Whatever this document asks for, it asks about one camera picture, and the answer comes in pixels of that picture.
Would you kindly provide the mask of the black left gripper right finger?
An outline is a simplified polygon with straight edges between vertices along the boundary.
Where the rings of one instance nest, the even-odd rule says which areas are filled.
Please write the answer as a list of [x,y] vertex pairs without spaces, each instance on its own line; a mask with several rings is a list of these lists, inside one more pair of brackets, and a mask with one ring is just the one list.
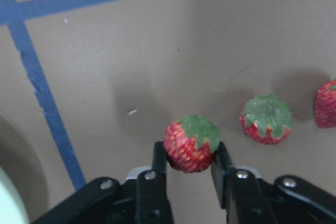
[[226,210],[226,222],[277,223],[270,202],[263,195],[255,175],[236,168],[223,142],[211,164],[211,175],[219,205]]

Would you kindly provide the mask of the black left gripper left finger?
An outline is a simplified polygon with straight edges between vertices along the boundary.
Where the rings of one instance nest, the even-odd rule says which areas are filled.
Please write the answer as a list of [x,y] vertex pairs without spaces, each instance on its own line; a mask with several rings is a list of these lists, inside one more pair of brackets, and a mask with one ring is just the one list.
[[166,151],[163,142],[156,142],[152,166],[141,172],[136,180],[136,223],[173,223],[166,189]]

